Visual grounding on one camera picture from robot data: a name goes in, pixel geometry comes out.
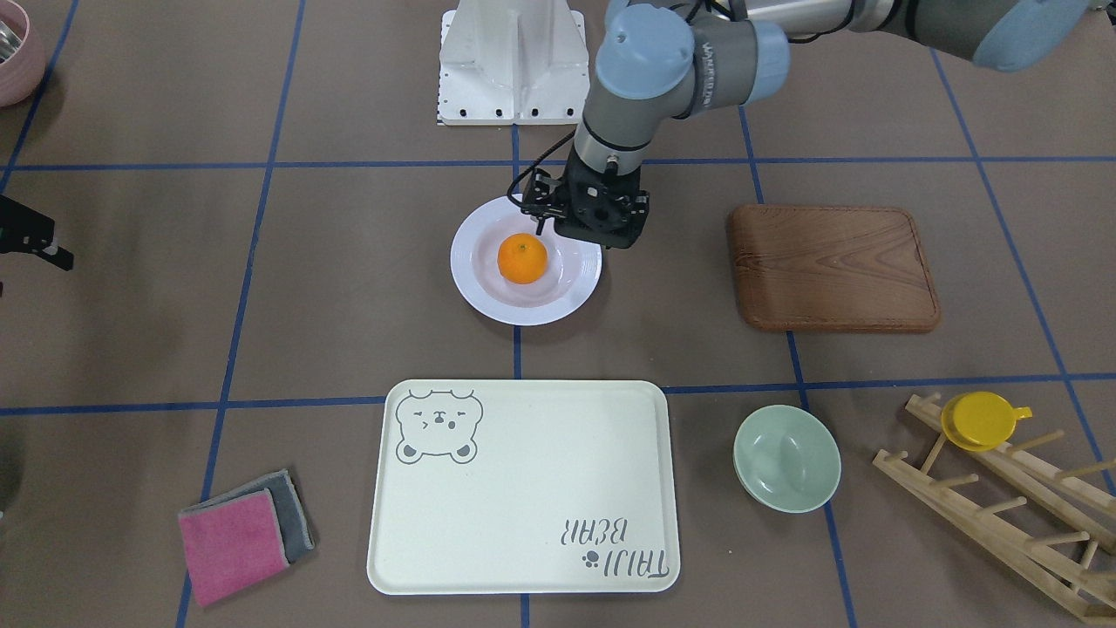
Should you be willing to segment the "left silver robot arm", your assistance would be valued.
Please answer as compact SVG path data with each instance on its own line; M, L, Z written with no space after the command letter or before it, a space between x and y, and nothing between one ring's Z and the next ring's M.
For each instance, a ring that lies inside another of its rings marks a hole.
M520 210L559 236L637 242L650 218L641 171L667 119L768 99L795 44L885 32L997 73L1064 41L1085 1L610 1L589 95L562 174L533 168Z

